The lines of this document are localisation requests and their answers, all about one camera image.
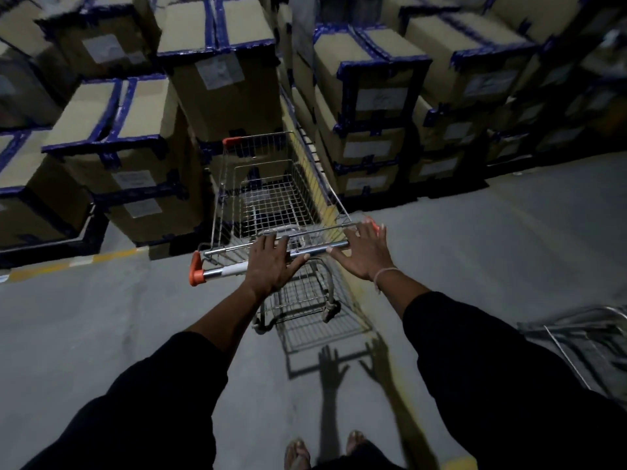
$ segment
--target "white wristband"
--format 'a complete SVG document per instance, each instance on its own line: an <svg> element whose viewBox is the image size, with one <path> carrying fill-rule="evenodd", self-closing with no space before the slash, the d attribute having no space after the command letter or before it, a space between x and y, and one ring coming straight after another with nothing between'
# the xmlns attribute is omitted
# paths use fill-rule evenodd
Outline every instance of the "white wristband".
<svg viewBox="0 0 627 470"><path fill-rule="evenodd" d="M385 268L385 269L381 269L379 272L377 272L374 275L374 278L372 279L372 283L374 284L374 289L377 291L377 293L381 293L381 291L379 289L379 286L377 285L377 277L379 277L379 274L381 272L386 272L386 271L399 271L400 272L400 270L397 269L396 267L388 267L388 268Z"/></svg>

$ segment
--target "concrete floor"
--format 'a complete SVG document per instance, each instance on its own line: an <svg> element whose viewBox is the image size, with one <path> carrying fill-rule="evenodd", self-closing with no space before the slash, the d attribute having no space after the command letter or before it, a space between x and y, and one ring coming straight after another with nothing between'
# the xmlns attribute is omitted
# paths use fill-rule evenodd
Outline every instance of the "concrete floor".
<svg viewBox="0 0 627 470"><path fill-rule="evenodd" d="M626 177L627 154L604 155L371 215L389 227L399 268L515 324L575 306L627 303ZM108 231L104 251L131 246L119 231ZM136 254L0 284L1 468L22 466L120 372L241 280L191 288L188 265L189 256L149 260ZM354 428L405 466L399 432L407 434L407 423L399 419L398 397L421 429L416 445L423 432L440 464L466 456L447 433L388 303L371 284L355 279L350 286L388 344L397 395L384 392L357 360L348 362L336 392L322 390L321 379L327 388L333 385L333 370L323 367L321 375L316 368L321 345L350 357L373 333L342 338L340 330L286 357L276 331L258 336L249 330L214 413L216 469L281 468L286 443L298 435L312 460L328 458L344 448ZM313 334L323 330L310 328ZM292 370L315 371L292 377L287 362Z"/></svg>

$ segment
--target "black shirt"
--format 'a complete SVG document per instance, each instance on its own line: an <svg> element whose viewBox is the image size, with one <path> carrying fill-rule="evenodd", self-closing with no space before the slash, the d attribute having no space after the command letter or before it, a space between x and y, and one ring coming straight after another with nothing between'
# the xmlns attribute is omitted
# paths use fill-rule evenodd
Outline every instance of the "black shirt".
<svg viewBox="0 0 627 470"><path fill-rule="evenodd" d="M403 328L447 429L482 469L624 467L627 413L581 387L559 356L439 292L413 300ZM227 368L210 341L177 333L25 468L210 468Z"/></svg>

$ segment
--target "shopping cart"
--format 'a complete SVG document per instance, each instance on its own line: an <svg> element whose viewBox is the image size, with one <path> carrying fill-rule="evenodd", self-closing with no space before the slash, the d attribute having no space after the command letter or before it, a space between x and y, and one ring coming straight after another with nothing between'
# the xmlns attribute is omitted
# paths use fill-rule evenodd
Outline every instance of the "shopping cart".
<svg viewBox="0 0 627 470"><path fill-rule="evenodd" d="M585 307L519 330L561 355L584 387L627 409L627 307Z"/></svg>
<svg viewBox="0 0 627 470"><path fill-rule="evenodd" d="M327 204L315 167L294 150L293 132L226 138L224 153L212 159L216 207L210 244L192 257L192 286L243 274L250 246L259 236L287 236L287 260L309 254L280 291L264 301L253 319L258 333L299 316L323 313L328 322L340 311L329 265L321 258L328 246L345 249L343 230L353 226L340 200Z"/></svg>

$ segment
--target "bare foot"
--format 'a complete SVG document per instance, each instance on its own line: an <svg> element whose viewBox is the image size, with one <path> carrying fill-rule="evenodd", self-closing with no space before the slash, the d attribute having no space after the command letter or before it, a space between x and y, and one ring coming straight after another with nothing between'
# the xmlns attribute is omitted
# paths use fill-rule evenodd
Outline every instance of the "bare foot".
<svg viewBox="0 0 627 470"><path fill-rule="evenodd" d="M285 449L284 470L309 470L312 466L309 463L309 450L305 447L302 439L294 439Z"/></svg>
<svg viewBox="0 0 627 470"><path fill-rule="evenodd" d="M346 441L346 455L350 455L357 447L366 442L368 442L368 439L364 437L364 434L359 431L352 431Z"/></svg>

